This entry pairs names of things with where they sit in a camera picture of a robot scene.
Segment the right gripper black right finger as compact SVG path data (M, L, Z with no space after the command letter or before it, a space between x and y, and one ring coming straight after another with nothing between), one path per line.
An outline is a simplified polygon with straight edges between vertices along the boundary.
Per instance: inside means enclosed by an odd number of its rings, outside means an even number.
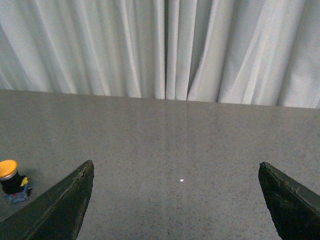
M320 238L320 196L268 162L258 180L276 231L283 240Z

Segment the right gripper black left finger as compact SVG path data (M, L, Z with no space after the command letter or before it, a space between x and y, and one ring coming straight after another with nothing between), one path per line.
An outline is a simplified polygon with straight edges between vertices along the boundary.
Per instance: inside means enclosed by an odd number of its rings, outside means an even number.
M0 223L2 240L75 240L91 199L94 164L85 161Z

